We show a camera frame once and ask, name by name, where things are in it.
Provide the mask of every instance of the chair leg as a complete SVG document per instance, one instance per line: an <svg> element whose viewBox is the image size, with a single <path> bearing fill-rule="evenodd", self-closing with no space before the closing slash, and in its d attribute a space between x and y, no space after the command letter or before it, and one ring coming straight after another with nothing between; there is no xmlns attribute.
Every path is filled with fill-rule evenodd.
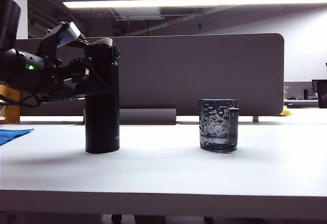
<svg viewBox="0 0 327 224"><path fill-rule="evenodd" d="M204 222L205 223L212 223L212 221L213 221L213 218L212 217L210 217L210 216L205 216L204 217Z"/></svg>
<svg viewBox="0 0 327 224"><path fill-rule="evenodd" d="M122 215L112 215L111 216L111 221L113 224L120 224L122 219L123 219Z"/></svg>

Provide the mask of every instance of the mug handle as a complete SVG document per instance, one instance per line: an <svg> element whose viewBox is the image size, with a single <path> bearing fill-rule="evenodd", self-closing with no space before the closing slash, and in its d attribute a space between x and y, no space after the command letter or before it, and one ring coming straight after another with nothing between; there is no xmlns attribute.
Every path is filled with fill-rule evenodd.
<svg viewBox="0 0 327 224"><path fill-rule="evenodd" d="M229 110L229 119L228 119L228 135L227 135L227 143L231 146L235 146L237 142L238 135L238 118L239 118L239 109L238 108L228 108Z"/></svg>

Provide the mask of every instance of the gray partition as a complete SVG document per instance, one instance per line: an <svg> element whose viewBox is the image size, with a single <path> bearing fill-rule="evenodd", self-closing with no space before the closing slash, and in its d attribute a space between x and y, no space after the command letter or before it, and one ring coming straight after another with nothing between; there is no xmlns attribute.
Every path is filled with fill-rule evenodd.
<svg viewBox="0 0 327 224"><path fill-rule="evenodd" d="M88 38L94 42L99 38ZM284 39L279 34L114 37L121 50L121 108L176 108L198 115L200 98L239 99L241 115L283 109ZM39 39L17 40L35 53ZM82 56L62 47L64 65ZM21 108L21 115L82 115L83 101Z"/></svg>

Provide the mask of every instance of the yellow object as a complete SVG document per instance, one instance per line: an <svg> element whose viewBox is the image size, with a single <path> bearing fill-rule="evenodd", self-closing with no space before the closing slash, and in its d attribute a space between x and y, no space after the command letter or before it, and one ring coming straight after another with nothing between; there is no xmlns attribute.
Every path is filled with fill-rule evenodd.
<svg viewBox="0 0 327 224"><path fill-rule="evenodd" d="M283 111L281 112L281 114L279 114L279 116L289 116L289 115L292 115L291 111L286 106L283 106Z"/></svg>
<svg viewBox="0 0 327 224"><path fill-rule="evenodd" d="M19 101L19 91L5 85L0 85L0 94L13 100ZM0 103L0 124L19 122L20 108L17 105L3 105Z"/></svg>

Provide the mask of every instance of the black cable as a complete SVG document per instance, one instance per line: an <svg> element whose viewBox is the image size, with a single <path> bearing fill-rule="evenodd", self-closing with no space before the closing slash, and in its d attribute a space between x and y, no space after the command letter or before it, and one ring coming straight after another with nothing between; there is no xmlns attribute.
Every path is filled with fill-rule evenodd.
<svg viewBox="0 0 327 224"><path fill-rule="evenodd" d="M37 102L35 105L30 105L30 104L23 103L23 101L27 100L28 98L32 98L32 97ZM13 101L13 100L11 100L11 99L3 96L3 95L0 95L0 99L6 101L6 103L0 103L0 106L1 105L18 105L18 106L25 106L25 107L37 107L37 106L39 106L41 104L41 100L35 95L29 95L29 96L27 96L26 98L24 98L24 99L22 99L20 101Z"/></svg>

